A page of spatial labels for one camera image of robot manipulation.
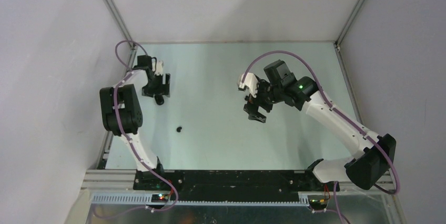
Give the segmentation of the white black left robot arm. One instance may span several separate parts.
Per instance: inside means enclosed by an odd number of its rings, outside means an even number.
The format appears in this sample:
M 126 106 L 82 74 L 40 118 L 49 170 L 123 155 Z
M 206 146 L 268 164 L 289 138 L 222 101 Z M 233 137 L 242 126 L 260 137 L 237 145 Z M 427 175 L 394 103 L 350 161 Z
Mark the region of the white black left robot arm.
M 124 142 L 137 171 L 149 172 L 158 167 L 159 159 L 142 143 L 139 129 L 144 119 L 139 96 L 153 98 L 158 106 L 170 96 L 170 74 L 164 72 L 162 60 L 148 55 L 137 56 L 137 64 L 120 82 L 99 91 L 105 130 Z

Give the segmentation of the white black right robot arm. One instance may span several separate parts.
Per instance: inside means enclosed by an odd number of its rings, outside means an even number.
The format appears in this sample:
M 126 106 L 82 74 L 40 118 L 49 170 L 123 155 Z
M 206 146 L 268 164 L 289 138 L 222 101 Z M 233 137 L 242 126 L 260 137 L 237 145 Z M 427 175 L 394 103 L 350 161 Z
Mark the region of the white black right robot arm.
M 325 92 L 310 77 L 296 79 L 283 60 L 264 68 L 267 79 L 253 73 L 243 73 L 237 80 L 239 90 L 247 90 L 244 111 L 250 120 L 266 122 L 266 112 L 273 105 L 285 103 L 312 117 L 333 134 L 350 153 L 350 157 L 337 160 L 319 159 L 308 169 L 306 185 L 320 191 L 328 182 L 350 181 L 357 187 L 369 190 L 388 171 L 393 162 L 396 140 L 389 134 L 380 136 L 351 119 L 336 107 Z

